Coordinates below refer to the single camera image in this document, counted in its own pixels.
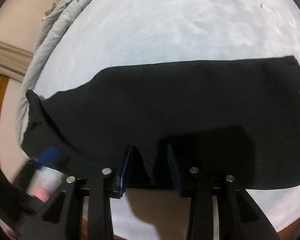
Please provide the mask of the black pants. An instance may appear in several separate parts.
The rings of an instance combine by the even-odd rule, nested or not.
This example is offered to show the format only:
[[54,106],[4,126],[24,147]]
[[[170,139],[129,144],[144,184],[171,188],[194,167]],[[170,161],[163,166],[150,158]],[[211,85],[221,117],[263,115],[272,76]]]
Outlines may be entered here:
[[300,65],[292,57],[187,61],[106,68],[46,100],[28,91],[22,149],[88,177],[138,156],[130,187],[172,189],[197,177],[216,187],[231,175],[246,189],[300,185]]

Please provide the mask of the beige curtain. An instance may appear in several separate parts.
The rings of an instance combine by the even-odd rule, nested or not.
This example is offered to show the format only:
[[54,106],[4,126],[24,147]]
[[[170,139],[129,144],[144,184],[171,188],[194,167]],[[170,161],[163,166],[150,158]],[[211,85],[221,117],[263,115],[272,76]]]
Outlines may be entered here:
[[0,74],[22,82],[33,53],[0,41]]

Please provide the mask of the grey quilted duvet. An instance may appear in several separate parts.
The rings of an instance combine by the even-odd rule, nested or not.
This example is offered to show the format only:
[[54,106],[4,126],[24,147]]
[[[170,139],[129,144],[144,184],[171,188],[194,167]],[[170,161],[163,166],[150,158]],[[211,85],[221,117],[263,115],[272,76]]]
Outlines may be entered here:
[[34,89],[40,74],[51,53],[59,44],[66,31],[79,14],[92,0],[60,0],[55,9],[42,22],[35,44],[32,61],[21,84],[20,97],[16,112],[15,133],[20,145],[28,121],[29,103],[26,92]]

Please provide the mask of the light blue bed sheet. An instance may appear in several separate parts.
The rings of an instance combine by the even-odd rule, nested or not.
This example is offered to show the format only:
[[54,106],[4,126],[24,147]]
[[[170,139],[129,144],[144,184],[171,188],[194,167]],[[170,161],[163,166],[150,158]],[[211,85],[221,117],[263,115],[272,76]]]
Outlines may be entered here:
[[[106,67],[293,55],[300,64],[300,11],[293,0],[92,0],[47,60],[34,91],[47,99]],[[248,191],[274,228],[300,224],[300,186]],[[127,190],[111,199],[115,234],[185,239],[189,199]]]

